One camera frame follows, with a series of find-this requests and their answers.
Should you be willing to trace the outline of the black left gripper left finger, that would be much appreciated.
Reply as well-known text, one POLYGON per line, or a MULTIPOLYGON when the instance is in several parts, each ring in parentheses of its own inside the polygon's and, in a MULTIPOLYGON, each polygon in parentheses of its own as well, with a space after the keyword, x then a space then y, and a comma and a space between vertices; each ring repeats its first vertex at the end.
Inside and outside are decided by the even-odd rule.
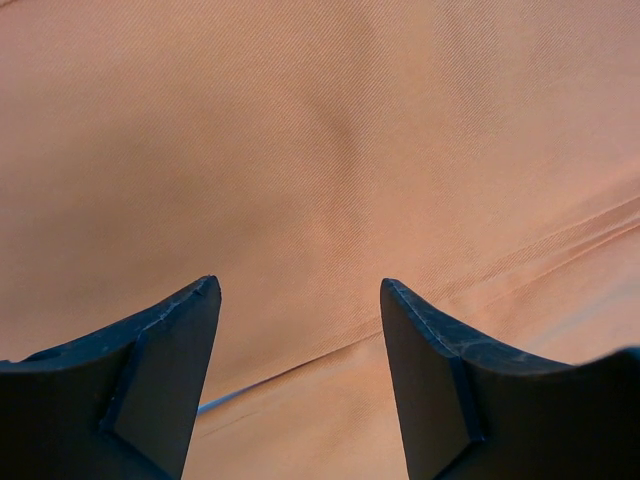
POLYGON ((1 364, 5 479, 178 479, 221 289, 203 277, 70 342, 1 364))

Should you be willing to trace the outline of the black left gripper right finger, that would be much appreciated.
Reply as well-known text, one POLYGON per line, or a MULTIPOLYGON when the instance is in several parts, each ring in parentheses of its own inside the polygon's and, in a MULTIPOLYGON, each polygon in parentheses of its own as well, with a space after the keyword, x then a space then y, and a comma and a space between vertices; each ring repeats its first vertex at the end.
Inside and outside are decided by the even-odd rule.
POLYGON ((412 479, 635 479, 639 351, 568 365, 445 314, 395 279, 381 319, 412 479))

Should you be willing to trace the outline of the orange trousers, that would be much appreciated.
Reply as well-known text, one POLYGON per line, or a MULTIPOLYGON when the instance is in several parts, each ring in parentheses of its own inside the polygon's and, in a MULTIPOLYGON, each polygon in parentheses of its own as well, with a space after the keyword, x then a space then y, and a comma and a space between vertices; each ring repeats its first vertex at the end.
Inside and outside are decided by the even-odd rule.
POLYGON ((639 340, 635 1, 5 1, 1 355, 214 275, 188 479, 402 479, 379 291, 639 340))

